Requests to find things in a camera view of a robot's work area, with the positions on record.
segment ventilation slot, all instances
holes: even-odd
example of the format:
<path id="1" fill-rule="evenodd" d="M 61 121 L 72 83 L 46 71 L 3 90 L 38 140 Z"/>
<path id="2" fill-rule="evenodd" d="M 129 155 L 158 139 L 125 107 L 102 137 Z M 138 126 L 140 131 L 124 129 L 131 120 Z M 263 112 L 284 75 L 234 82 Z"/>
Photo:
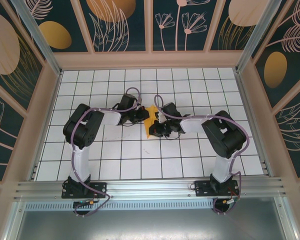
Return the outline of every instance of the ventilation slot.
<path id="1" fill-rule="evenodd" d="M 73 211 L 74 202 L 28 202 L 25 211 Z M 94 203 L 78 208 L 78 211 L 87 209 L 95 210 L 101 203 Z M 122 200 L 109 202 L 102 206 L 100 210 L 169 210 L 169 209 L 207 209 L 212 208 L 212 199 L 190 199 L 190 200 L 147 200 L 133 201 Z"/>

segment black bracket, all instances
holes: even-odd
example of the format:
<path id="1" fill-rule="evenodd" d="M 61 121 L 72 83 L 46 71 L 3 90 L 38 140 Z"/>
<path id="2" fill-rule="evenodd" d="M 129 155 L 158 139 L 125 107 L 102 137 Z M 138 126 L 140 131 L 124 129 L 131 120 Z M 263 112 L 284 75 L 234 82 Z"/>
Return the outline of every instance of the black bracket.
<path id="1" fill-rule="evenodd" d="M 107 193 L 107 183 L 106 182 L 90 182 L 89 187 L 103 193 Z M 97 194 L 87 188 L 85 191 L 77 191 L 74 189 L 73 185 L 69 182 L 65 182 L 62 188 L 62 199 L 104 199 L 105 195 Z"/>
<path id="2" fill-rule="evenodd" d="M 228 186 L 235 194 L 239 194 L 238 182 L 236 180 L 229 181 Z M 210 180 L 195 181 L 194 190 L 197 197 L 231 196 L 231 192 L 228 189 L 223 189 L 219 193 L 215 192 L 210 185 Z"/>

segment orange circle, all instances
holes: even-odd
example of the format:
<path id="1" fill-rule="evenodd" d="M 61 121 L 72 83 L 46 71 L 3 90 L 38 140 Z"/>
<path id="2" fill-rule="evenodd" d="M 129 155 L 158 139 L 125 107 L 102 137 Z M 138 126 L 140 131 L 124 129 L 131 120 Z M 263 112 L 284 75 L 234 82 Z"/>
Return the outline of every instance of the orange circle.
<path id="1" fill-rule="evenodd" d="M 122 10 L 127 19 L 136 9 L 136 0 L 86 0 L 86 3 L 94 15 L 103 21 L 111 23 L 120 21 L 120 15 L 118 16 L 120 10 Z"/>

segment dark teal wallpaper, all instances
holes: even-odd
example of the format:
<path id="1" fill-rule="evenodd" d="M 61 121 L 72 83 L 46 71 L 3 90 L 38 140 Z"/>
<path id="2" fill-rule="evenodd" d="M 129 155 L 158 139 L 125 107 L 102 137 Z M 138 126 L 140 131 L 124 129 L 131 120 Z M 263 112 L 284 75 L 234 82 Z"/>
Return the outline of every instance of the dark teal wallpaper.
<path id="1" fill-rule="evenodd" d="M 70 0 L 24 2 L 54 53 L 88 51 Z"/>
<path id="2" fill-rule="evenodd" d="M 300 93 L 275 118 L 288 149 L 296 175 L 300 178 Z"/>
<path id="3" fill-rule="evenodd" d="M 2 180 L 24 118 L 0 98 L 0 181 Z"/>
<path id="4" fill-rule="evenodd" d="M 226 0 L 210 50 L 243 50 L 268 0 Z"/>
<path id="5" fill-rule="evenodd" d="M 270 29 L 272 28 L 274 22 L 276 21 L 278 15 L 280 14 L 280 12 L 281 12 L 282 8 L 284 7 L 284 5 L 286 4 L 286 2 L 287 2 L 287 0 L 281 0 L 280 6 L 279 6 L 279 8 L 277 9 L 277 11 L 276 11 L 276 13 L 275 13 L 275 15 L 274 15 L 272 21 L 270 22 L 270 24 L 269 24 L 267 30 L 266 30 L 265 33 L 263 34 L 263 36 L 262 36 L 262 38 L 260 39 L 260 41 L 259 41 L 258 45 L 256 46 L 255 50 L 253 51 L 253 53 L 252 53 L 252 58 L 254 58 L 255 55 L 257 54 L 257 52 L 259 51 L 259 48 L 260 48 L 261 44 L 264 42 L 266 36 L 268 35 Z"/>
<path id="6" fill-rule="evenodd" d="M 214 0 L 154 0 L 153 51 L 202 51 L 215 6 Z"/>
<path id="7" fill-rule="evenodd" d="M 255 66 L 274 107 L 300 80 L 300 0 L 293 2 Z"/>
<path id="8" fill-rule="evenodd" d="M 145 51 L 144 0 L 80 0 L 96 52 Z"/>
<path id="9" fill-rule="evenodd" d="M 0 3 L 0 85 L 28 108 L 42 65 Z"/>

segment wire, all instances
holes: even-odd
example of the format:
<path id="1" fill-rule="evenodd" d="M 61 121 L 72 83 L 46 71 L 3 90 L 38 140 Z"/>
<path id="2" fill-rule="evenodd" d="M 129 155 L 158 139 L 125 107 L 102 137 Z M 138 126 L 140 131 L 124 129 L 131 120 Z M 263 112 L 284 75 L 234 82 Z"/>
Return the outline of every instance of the wire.
<path id="1" fill-rule="evenodd" d="M 90 186 L 88 186 L 87 184 L 85 184 L 79 177 L 79 175 L 77 174 L 77 170 L 76 170 L 76 166 L 75 166 L 75 153 L 76 153 L 76 147 L 75 147 L 75 144 L 74 144 L 74 137 L 75 137 L 75 133 L 78 129 L 78 126 L 80 125 L 81 121 L 86 117 L 86 115 L 92 111 L 113 111 L 113 112 L 118 112 L 118 113 L 124 113 L 124 112 L 128 112 L 132 109 L 135 109 L 138 104 L 141 104 L 141 94 L 140 94 L 140 91 L 135 88 L 135 87 L 130 87 L 126 90 L 126 94 L 128 93 L 129 90 L 131 89 L 134 89 L 137 91 L 138 93 L 138 99 L 137 101 L 133 104 L 132 107 L 128 108 L 128 109 L 125 109 L 125 110 L 115 110 L 115 109 L 112 109 L 112 108 L 99 108 L 99 107 L 92 107 L 90 108 L 89 110 L 87 110 L 81 117 L 80 119 L 78 120 L 78 122 L 75 124 L 74 128 L 73 128 L 73 131 L 71 133 L 71 138 L 70 138 L 70 143 L 71 143 L 71 146 L 72 146 L 72 155 L 71 155 L 71 166 L 72 166 L 72 170 L 73 170 L 73 173 L 75 175 L 75 177 L 78 179 L 78 181 L 84 186 L 86 187 L 87 189 L 93 191 L 94 193 L 96 194 L 100 194 L 100 195 L 104 195 L 104 196 L 107 196 L 107 200 L 105 200 L 100 206 L 98 206 L 95 210 L 93 211 L 89 211 L 87 214 L 84 214 L 84 215 L 79 215 L 77 213 L 77 207 L 74 209 L 74 213 L 76 214 L 77 217 L 88 217 L 88 216 L 91 216 L 92 214 L 96 213 L 100 208 L 102 208 L 109 200 L 110 200 L 110 195 L 107 194 L 106 192 L 103 192 L 103 191 L 98 191 Z"/>
<path id="2" fill-rule="evenodd" d="M 132 123 L 132 124 L 130 124 L 130 125 L 125 125 L 125 124 L 122 124 L 122 126 L 124 126 L 124 127 L 131 127 L 131 126 L 134 126 L 134 125 L 136 125 L 137 124 L 137 122 L 136 123 Z"/>
<path id="3" fill-rule="evenodd" d="M 161 100 L 161 107 L 159 107 L 159 104 L 158 104 L 158 99 Z M 224 121 L 227 121 L 235 126 L 237 126 L 242 132 L 243 134 L 245 135 L 246 137 L 246 145 L 244 146 L 243 149 L 237 151 L 233 157 L 232 157 L 232 160 L 231 160 L 231 163 L 230 163 L 230 167 L 229 167 L 229 172 L 232 176 L 236 176 L 236 175 L 239 175 L 239 195 L 238 195 L 238 198 L 240 198 L 240 194 L 241 194 L 241 172 L 238 171 L 236 173 L 232 173 L 232 168 L 234 166 L 234 163 L 235 163 L 235 160 L 237 158 L 237 156 L 239 156 L 241 153 L 243 153 L 249 146 L 250 144 L 250 139 L 249 139 L 249 135 L 248 133 L 246 132 L 246 130 L 240 125 L 238 124 L 237 122 L 235 122 L 234 120 L 232 119 L 229 119 L 229 118 L 226 118 L 226 117 L 223 117 L 223 116 L 218 116 L 218 115 L 197 115 L 197 116 L 173 116 L 173 115 L 170 115 L 170 114 L 167 114 L 165 112 L 163 112 L 161 110 L 161 108 L 164 106 L 164 99 L 162 98 L 162 96 L 160 96 L 159 94 L 156 94 L 154 96 L 154 105 L 156 106 L 156 108 L 158 109 L 158 111 L 160 113 L 162 113 L 163 115 L 171 118 L 171 119 L 179 119 L 179 120 L 184 120 L 184 119 L 220 119 L 220 120 L 224 120 Z M 214 200 L 213 200 L 213 205 L 212 205 L 212 209 L 215 213 L 219 214 L 221 213 L 221 211 L 219 211 L 218 209 L 216 209 L 215 205 L 216 205 L 216 201 L 218 200 L 218 198 L 216 197 Z M 227 211 L 230 212 L 233 210 L 233 208 L 236 206 L 236 203 L 234 203 L 234 205 L 232 206 L 232 208 L 230 210 Z"/>
<path id="4" fill-rule="evenodd" d="M 195 191 L 196 190 L 196 188 L 194 187 L 194 188 L 192 188 L 192 185 L 195 185 L 194 183 L 192 183 L 191 185 L 190 185 L 190 189 L 192 190 L 192 191 Z"/>
<path id="5" fill-rule="evenodd" d="M 180 138 L 180 136 L 181 136 L 181 133 L 179 132 L 179 133 L 178 133 L 178 137 L 176 137 L 176 138 L 167 138 L 166 135 L 165 135 L 164 137 L 165 137 L 167 140 L 177 140 L 177 139 Z"/>

